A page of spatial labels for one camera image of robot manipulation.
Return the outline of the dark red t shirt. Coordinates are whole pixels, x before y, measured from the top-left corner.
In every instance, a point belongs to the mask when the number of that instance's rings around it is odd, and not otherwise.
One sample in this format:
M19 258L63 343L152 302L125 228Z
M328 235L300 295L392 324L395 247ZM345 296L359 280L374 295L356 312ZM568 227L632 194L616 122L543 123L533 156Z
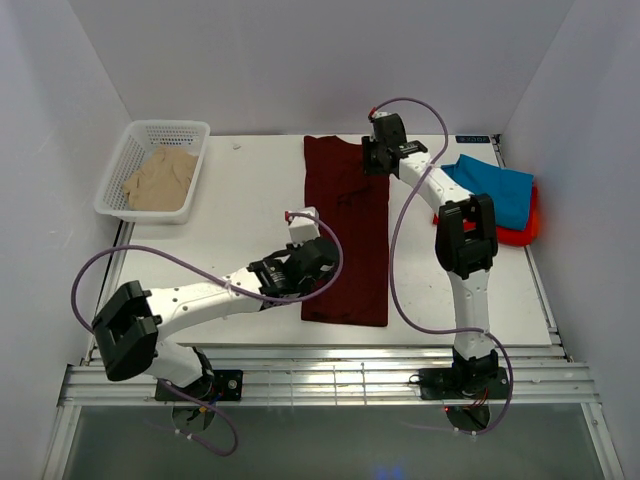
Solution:
M386 176L367 176L362 147L337 136L303 139L305 204L339 239L344 266L335 284L302 304L301 319L388 325L389 197Z

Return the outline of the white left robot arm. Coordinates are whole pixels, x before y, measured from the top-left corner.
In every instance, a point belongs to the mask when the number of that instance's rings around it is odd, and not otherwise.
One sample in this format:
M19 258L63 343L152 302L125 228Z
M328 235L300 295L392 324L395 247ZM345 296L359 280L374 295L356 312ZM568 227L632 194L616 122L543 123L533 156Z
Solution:
M317 237L273 253L224 277L173 288L122 284L92 321L107 378L147 374L171 382L188 398L201 399L213 371L194 347L173 336L196 325L236 314L258 313L315 293L334 276L339 249Z

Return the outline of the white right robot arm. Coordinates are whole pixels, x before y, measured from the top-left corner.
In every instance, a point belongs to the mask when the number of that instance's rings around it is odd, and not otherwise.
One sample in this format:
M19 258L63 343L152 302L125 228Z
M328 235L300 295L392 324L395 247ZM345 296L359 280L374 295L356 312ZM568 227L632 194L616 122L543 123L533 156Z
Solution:
M453 362L438 384L474 397L498 376L490 333L488 281L498 242L495 210L487 194L474 194L434 165L426 146L407 139L396 113L369 114L372 134L362 138L364 173L393 175L410 186L438 218L435 253L453 293Z

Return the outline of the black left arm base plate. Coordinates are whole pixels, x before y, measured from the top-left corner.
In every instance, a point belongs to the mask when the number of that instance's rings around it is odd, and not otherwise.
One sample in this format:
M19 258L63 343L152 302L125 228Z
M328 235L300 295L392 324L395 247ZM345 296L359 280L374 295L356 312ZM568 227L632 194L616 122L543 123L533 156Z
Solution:
M163 402L186 401L189 396L204 402L240 401L242 398L244 372L242 370L214 370L187 387L176 387L178 394L166 388L160 381L156 384L154 399Z

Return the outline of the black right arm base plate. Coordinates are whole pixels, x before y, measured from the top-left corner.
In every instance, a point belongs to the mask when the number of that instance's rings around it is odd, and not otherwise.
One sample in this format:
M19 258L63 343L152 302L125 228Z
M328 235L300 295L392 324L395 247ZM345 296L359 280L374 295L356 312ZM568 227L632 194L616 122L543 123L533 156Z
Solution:
M419 387L422 400L504 400L510 380L504 368L496 376L464 383L452 368L419 369L411 382Z

